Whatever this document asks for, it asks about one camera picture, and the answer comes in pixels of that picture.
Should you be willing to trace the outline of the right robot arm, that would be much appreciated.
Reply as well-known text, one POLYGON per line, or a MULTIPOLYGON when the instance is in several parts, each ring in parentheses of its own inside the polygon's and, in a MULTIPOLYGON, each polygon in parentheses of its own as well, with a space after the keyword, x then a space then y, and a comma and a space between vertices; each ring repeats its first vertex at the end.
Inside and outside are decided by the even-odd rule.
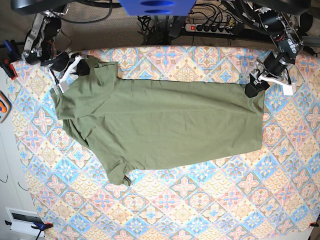
POLYGON ((79 53, 72 53, 70 46, 65 50, 55 47, 55 38, 63 35, 72 43, 62 31, 62 20, 49 11, 37 13, 32 28, 25 37, 22 59, 28 65, 40 65, 53 74, 60 73, 59 78, 67 73, 67 69, 76 62, 79 53))

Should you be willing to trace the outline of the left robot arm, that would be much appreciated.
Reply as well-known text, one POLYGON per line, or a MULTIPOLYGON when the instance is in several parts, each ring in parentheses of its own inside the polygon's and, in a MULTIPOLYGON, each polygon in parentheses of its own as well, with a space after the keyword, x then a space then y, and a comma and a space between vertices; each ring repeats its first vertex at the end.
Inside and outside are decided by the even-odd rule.
POLYGON ((259 27, 266 32, 272 32, 270 39, 275 48, 264 61, 256 61, 244 93, 247 97, 253 98, 259 92, 267 90, 270 83, 275 83, 282 86, 285 96, 293 96, 297 86, 291 80, 288 67, 296 63, 296 58, 303 49, 303 40, 287 14, 268 7, 260 7, 255 12, 259 27))

